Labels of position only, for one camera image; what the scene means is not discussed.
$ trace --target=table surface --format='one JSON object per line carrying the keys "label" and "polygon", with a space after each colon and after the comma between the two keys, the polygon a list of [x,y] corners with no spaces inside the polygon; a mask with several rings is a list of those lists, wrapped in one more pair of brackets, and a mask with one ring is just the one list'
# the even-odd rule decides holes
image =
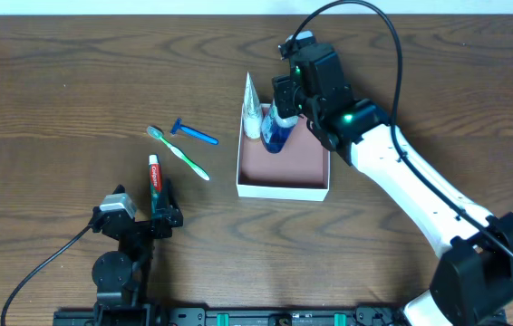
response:
{"label": "table surface", "polygon": [[[239,198],[238,125],[247,71],[263,102],[286,73],[276,46],[302,16],[0,17],[0,311],[14,287],[86,224],[122,183],[150,214],[148,155],[176,187],[184,227],[157,244],[150,295],[211,307],[403,304],[437,259],[371,180],[331,162],[323,203]],[[392,18],[402,39],[400,124],[453,185],[498,216],[513,211],[513,16]],[[395,56],[375,16],[324,16],[360,93],[390,108]],[[173,142],[202,181],[146,126],[177,117],[220,140]],[[48,325],[90,307],[91,269],[115,250],[87,234],[16,297],[10,325]],[[513,323],[513,303],[507,307]]]}

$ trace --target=bottle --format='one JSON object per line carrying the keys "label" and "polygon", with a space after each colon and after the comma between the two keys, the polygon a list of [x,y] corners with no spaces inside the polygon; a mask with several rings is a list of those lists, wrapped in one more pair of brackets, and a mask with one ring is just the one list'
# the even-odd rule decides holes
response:
{"label": "bottle", "polygon": [[298,121],[297,116],[281,119],[273,101],[261,127],[261,139],[265,149],[273,154],[280,152]]}
{"label": "bottle", "polygon": [[260,108],[257,90],[250,74],[247,72],[247,86],[245,87],[245,101],[243,102],[242,124],[245,135],[249,139],[258,141],[260,128],[263,122],[263,110]]}

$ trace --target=green strip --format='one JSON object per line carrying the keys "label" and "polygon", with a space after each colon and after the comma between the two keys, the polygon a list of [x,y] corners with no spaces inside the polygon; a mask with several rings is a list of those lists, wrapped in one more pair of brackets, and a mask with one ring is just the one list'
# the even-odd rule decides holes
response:
{"label": "green strip", "polygon": [[228,326],[228,314],[219,313],[217,315],[217,326]]}
{"label": "green strip", "polygon": [[334,326],[347,326],[347,315],[344,313],[335,314],[335,325]]}

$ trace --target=toothpaste tube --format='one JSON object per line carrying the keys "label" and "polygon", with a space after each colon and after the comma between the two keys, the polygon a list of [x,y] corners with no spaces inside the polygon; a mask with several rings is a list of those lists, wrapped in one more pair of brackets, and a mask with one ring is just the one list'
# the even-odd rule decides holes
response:
{"label": "toothpaste tube", "polygon": [[151,191],[151,216],[156,213],[156,205],[160,199],[162,190],[162,175],[158,155],[150,155],[150,191]]}

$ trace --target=cable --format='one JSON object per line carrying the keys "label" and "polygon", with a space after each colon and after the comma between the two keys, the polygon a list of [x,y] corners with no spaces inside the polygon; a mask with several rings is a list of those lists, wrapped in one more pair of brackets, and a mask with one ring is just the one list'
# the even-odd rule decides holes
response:
{"label": "cable", "polygon": [[9,310],[9,306],[11,305],[11,302],[15,298],[15,296],[19,293],[21,288],[31,280],[33,276],[35,276],[39,271],[41,271],[48,263],[50,263],[53,259],[57,258],[60,254],[62,254],[65,250],[69,249],[70,246],[75,244],[77,240],[79,240],[85,233],[91,228],[90,225],[87,225],[79,234],[77,234],[70,242],[68,242],[66,245],[64,245],[59,251],[57,251],[55,254],[53,254],[51,257],[47,258],[44,262],[42,262],[40,265],[35,267],[32,272],[30,272],[27,277],[25,277],[17,287],[13,290],[11,295],[9,296],[9,299],[5,302],[5,306],[3,307],[3,312],[1,312],[1,326],[6,326],[6,312]]}
{"label": "cable", "polygon": [[330,4],[324,5],[321,8],[315,10],[312,14],[310,14],[302,23],[299,25],[299,28],[296,29],[296,32],[293,34],[293,37],[287,44],[287,49],[292,49],[293,43],[296,40],[296,37],[301,33],[303,28],[309,23],[313,18],[315,18],[318,14],[322,13],[323,11],[332,8],[337,5],[345,5],[345,4],[353,4],[353,5],[362,5],[367,8],[372,9],[376,14],[378,14],[387,27],[390,29],[390,32],[392,33],[393,42],[395,43],[395,50],[397,52],[397,62],[398,62],[398,72],[397,72],[397,78],[395,82],[395,93],[393,95],[393,105],[392,105],[392,114],[390,117],[390,125],[391,125],[391,131],[392,131],[392,143],[395,147],[395,150],[397,151],[398,155],[402,159],[402,161],[405,163],[405,165],[410,169],[410,171],[426,186],[431,192],[433,192],[444,204],[448,205],[458,216],[464,218],[464,220],[468,223],[470,223],[472,226],[474,226],[476,229],[478,229],[492,244],[494,244],[496,247],[498,247],[501,251],[503,251],[505,254],[507,254],[510,258],[513,259],[513,252],[510,251],[505,245],[503,245],[496,236],[491,234],[486,230],[486,228],[480,224],[478,221],[473,219],[471,216],[466,213],[466,211],[462,208],[460,208],[458,205],[454,204],[448,197],[446,197],[439,189],[437,189],[413,164],[410,162],[410,160],[407,157],[407,153],[405,153],[402,150],[402,147],[400,147],[400,144],[397,140],[396,135],[396,120],[398,116],[398,102],[400,100],[400,90],[402,87],[402,46],[400,44],[400,38],[398,37],[397,32],[395,31],[395,28],[393,27],[392,21],[387,17],[387,15],[381,11],[378,7],[375,5],[372,5],[370,3],[367,3],[362,0],[338,0],[335,2],[332,2]]}

